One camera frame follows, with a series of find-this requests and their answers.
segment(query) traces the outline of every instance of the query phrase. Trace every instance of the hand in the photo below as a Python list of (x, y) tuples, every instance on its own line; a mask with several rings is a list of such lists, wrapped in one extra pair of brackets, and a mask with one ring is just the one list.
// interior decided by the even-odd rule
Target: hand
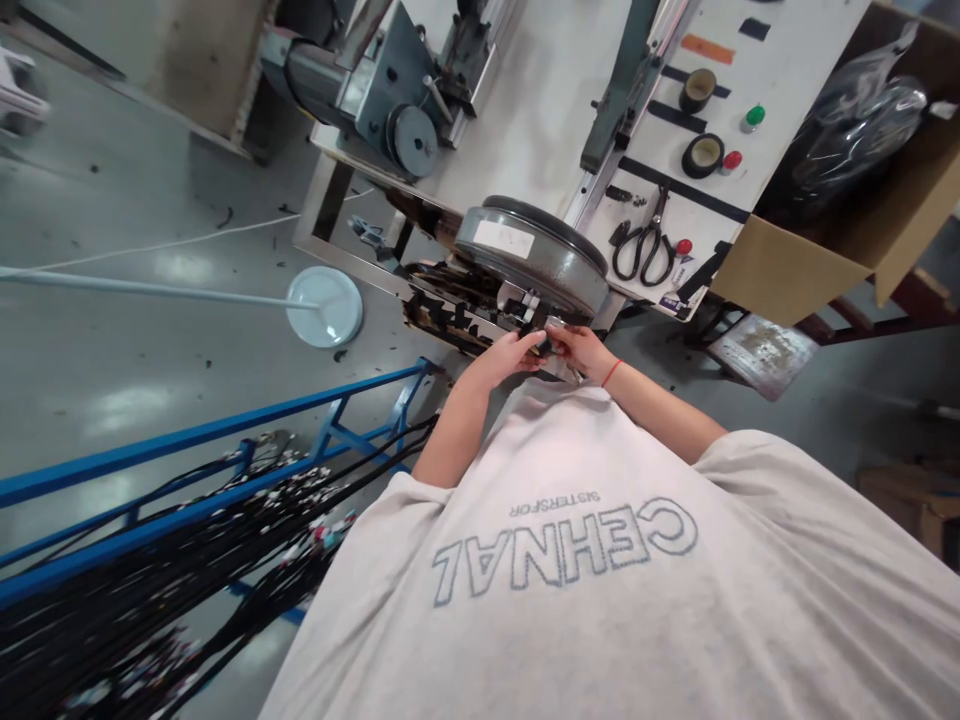
[(523, 338), (516, 332), (507, 333), (473, 361), (473, 364), (460, 376), (457, 384), (465, 382), (490, 392), (514, 373), (536, 372), (547, 360), (529, 355), (528, 351), (546, 339), (547, 334), (543, 330), (530, 333)]
[(617, 358), (590, 328), (547, 325), (547, 334), (553, 340), (557, 355), (598, 385), (617, 364)]

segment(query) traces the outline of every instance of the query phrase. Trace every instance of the blue rack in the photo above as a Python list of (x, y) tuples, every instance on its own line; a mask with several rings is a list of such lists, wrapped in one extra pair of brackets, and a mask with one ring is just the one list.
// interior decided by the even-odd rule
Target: blue rack
[[(289, 402), (270, 405), (259, 410), (241, 413), (233, 417), (216, 422), (197, 425), (196, 427), (180, 432), (161, 435), (143, 442), (133, 443), (116, 450), (89, 455), (78, 460), (54, 465), (43, 470), (16, 475), (0, 480), (0, 507), (17, 505), (26, 500), (41, 497), (64, 488), (77, 485), (94, 478), (99, 478), (125, 468), (140, 465), (158, 457), (170, 455), (187, 448), (201, 445), (226, 437), (237, 432), (248, 430), (258, 425), (271, 423), (305, 410), (329, 405), (320, 432), (313, 442), (307, 457), (287, 467), (275, 470), (267, 475), (251, 480), (230, 490), (188, 505), (175, 513), (170, 513), (152, 522), (143, 523), (126, 532), (111, 535), (100, 542), (82, 547), (78, 550), (50, 560), (24, 573), (15, 575), (0, 582), (0, 610), (9, 605), (30, 597), (35, 593), (55, 587), (64, 580), (91, 567), (96, 567), (110, 559), (141, 547), (166, 533), (192, 522), (209, 517), (212, 513), (233, 503), (244, 500), (261, 490), (273, 487), (287, 478), (309, 468), (342, 455), (349, 450), (356, 450), (363, 455), (376, 452), (371, 441), (378, 438), (390, 439), (407, 428), (407, 412), (414, 396), (419, 390), (424, 378), (440, 371), (441, 368), (425, 358), (405, 370), (380, 375), (370, 380), (343, 385), (333, 390), (307, 395)], [(378, 427), (364, 435), (359, 435), (345, 428), (340, 420), (343, 411), (351, 397), (366, 390), (389, 385), (400, 380), (406, 380), (400, 391), (400, 396), (394, 404), (390, 419), (385, 425)], [(403, 438), (398, 441), (396, 452), (402, 449)], [(30, 557), (34, 553), (57, 545), (65, 540), (95, 527), (99, 522), (109, 517), (124, 516), (127, 525), (135, 523), (139, 517), (140, 508), (146, 504), (168, 495), (181, 488), (192, 485), (216, 473), (236, 468), (237, 475), (243, 475), (253, 462), (253, 453), (256, 445), (251, 440), (243, 440), (236, 452), (219, 461), (210, 463), (196, 472), (187, 475), (176, 483), (146, 493), (145, 495), (120, 505), (113, 510), (101, 513), (58, 532), (52, 533), (40, 540), (29, 543), (0, 557), (0, 568), (11, 563)], [(386, 462), (391, 456), (381, 453), (375, 462)], [(403, 465), (398, 469), (407, 470)]]

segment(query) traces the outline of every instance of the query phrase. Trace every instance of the white cable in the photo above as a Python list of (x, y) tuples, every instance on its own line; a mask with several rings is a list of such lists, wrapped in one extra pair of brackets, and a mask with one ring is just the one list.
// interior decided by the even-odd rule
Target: white cable
[(351, 200), (356, 200), (358, 197), (363, 197), (364, 195), (369, 195), (374, 191), (375, 188), (370, 188), (369, 190), (364, 190), (362, 193), (357, 193), (356, 195), (351, 195), (348, 198), (344, 198), (344, 202), (350, 202)]
[(70, 265), (81, 265), (82, 263), (93, 262), (94, 260), (106, 260), (107, 258), (119, 257), (120, 255), (130, 255), (132, 253), (138, 253), (138, 252), (150, 252), (151, 250), (163, 250), (164, 248), (177, 247), (179, 245), (189, 245), (190, 243), (200, 242), (201, 240), (210, 240), (211, 238), (220, 237), (221, 235), (229, 235), (230, 233), (235, 233), (235, 232), (245, 232), (247, 230), (257, 230), (262, 227), (270, 227), (271, 225), (277, 225), (282, 222), (296, 220), (298, 217), (300, 217), (299, 213), (296, 215), (286, 215), (282, 218), (277, 218), (276, 220), (267, 220), (267, 222), (257, 223), (256, 225), (246, 225), (244, 227), (239, 227), (239, 228), (227, 228), (225, 230), (218, 230), (215, 233), (210, 233), (209, 235), (201, 235), (200, 237), (190, 238), (188, 240), (177, 240), (172, 243), (163, 243), (162, 245), (150, 245), (145, 248), (127, 248), (126, 250), (115, 250), (114, 252), (104, 253), (103, 255), (94, 255), (88, 258), (81, 258), (80, 260), (67, 260), (61, 263), (53, 263), (52, 265), (38, 265), (32, 268), (19, 268), (16, 270), (11, 269), (9, 272), (0, 271), (0, 280), (2, 280), (3, 278), (15, 277), (18, 275), (31, 275), (33, 273), (43, 272), (45, 270), (54, 270), (56, 268), (68, 267)]

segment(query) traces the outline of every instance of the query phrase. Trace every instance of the black tape roll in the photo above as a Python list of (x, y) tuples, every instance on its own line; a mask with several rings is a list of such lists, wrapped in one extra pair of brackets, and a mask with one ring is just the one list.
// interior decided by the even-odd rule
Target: black tape roll
[(680, 109), (691, 115), (707, 106), (707, 101), (717, 89), (717, 76), (706, 68), (694, 70), (680, 90)]
[(723, 140), (712, 133), (704, 133), (687, 146), (680, 165), (687, 175), (702, 180), (720, 167), (722, 162)]

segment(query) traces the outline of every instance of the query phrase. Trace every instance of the plastic bag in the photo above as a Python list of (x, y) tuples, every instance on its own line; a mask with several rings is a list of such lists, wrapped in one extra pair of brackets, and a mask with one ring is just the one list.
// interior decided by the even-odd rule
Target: plastic bag
[(808, 117), (820, 125), (865, 118), (877, 109), (887, 77), (897, 60), (910, 49), (920, 23), (904, 25), (900, 39), (854, 58), (831, 75), (817, 96)]
[(764, 216), (784, 226), (815, 222), (920, 127), (927, 95), (911, 76), (887, 80), (916, 38), (907, 23), (900, 39), (854, 58), (827, 80), (790, 144), (765, 198)]

